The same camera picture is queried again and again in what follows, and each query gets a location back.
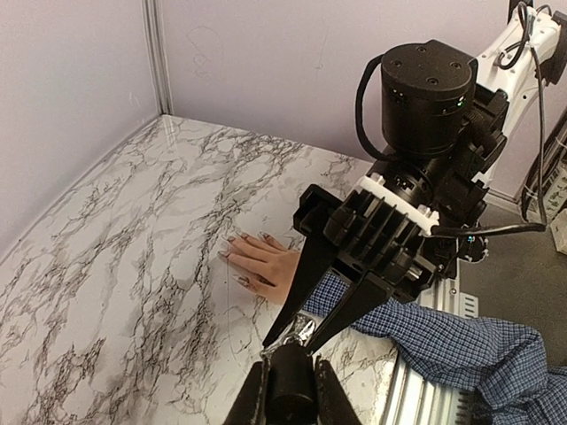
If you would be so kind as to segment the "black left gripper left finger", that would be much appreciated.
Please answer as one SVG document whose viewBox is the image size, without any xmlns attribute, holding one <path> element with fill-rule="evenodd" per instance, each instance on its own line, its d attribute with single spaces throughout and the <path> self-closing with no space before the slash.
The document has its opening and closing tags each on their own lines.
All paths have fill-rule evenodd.
<svg viewBox="0 0 567 425">
<path fill-rule="evenodd" d="M 255 362 L 229 409 L 224 425 L 264 425 L 268 394 L 268 360 Z"/>
</svg>

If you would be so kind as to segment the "person's hand with long nails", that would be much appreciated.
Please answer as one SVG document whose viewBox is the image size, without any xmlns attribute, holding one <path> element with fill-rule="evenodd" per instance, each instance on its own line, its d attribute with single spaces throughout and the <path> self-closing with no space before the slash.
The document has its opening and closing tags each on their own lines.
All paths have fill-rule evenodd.
<svg viewBox="0 0 567 425">
<path fill-rule="evenodd" d="M 283 305 L 299 264 L 300 251 L 285 247 L 272 235 L 245 232 L 224 237 L 221 257 L 237 272 L 237 282 L 268 302 Z"/>
</svg>

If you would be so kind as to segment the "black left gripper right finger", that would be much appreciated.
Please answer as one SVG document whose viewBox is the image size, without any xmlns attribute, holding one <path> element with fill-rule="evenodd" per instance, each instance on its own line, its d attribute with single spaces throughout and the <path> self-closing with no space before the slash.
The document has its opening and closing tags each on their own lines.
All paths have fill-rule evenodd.
<svg viewBox="0 0 567 425">
<path fill-rule="evenodd" d="M 315 390 L 318 424 L 361 425 L 331 363 L 322 357 L 315 360 Z"/>
</svg>

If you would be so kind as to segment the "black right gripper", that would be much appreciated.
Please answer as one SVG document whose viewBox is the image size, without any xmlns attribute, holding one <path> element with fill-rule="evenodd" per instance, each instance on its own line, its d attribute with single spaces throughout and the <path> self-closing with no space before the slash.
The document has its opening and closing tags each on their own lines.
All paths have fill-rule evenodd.
<svg viewBox="0 0 567 425">
<path fill-rule="evenodd" d="M 323 318 L 307 343 L 315 353 L 389 299 L 414 301 L 436 281 L 456 275 L 456 242 L 427 237 L 400 200 L 374 181 L 356 186 L 344 200 L 310 185 L 293 227 L 306 241 L 264 348 L 306 302 L 309 313 Z"/>
</svg>

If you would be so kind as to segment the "black nail polish cap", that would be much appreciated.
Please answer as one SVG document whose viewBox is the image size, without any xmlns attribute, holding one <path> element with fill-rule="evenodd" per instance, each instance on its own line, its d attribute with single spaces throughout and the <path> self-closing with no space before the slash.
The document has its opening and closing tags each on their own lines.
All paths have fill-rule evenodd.
<svg viewBox="0 0 567 425">
<path fill-rule="evenodd" d="M 303 346 L 286 344 L 274 351 L 266 402 L 268 424 L 315 424 L 318 411 L 313 359 Z"/>
</svg>

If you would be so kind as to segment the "blue checkered sleeve forearm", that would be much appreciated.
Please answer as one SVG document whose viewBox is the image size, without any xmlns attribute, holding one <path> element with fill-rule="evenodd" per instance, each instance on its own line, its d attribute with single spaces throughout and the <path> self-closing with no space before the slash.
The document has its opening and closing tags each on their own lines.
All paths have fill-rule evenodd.
<svg viewBox="0 0 567 425">
<path fill-rule="evenodd" d="M 535 328 L 490 317 L 464 319 L 394 299 L 353 328 L 392 339 L 427 381 L 473 393 L 476 424 L 566 422 L 566 369 L 548 364 Z"/>
</svg>

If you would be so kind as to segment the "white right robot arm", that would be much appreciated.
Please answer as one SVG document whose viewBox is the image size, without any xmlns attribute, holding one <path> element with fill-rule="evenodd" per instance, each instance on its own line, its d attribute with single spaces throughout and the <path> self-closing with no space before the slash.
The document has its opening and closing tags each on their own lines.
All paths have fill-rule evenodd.
<svg viewBox="0 0 567 425">
<path fill-rule="evenodd" d="M 412 302 L 454 277 L 466 242 L 543 231 L 544 222 L 480 227 L 478 220 L 509 138 L 565 67 L 565 15 L 522 1 L 475 57 L 430 40 L 371 59 L 354 115 L 373 166 L 345 199 L 316 185 L 301 195 L 293 226 L 305 244 L 264 346 L 278 340 L 326 274 L 347 289 L 307 340 L 308 352 L 386 301 Z"/>
</svg>

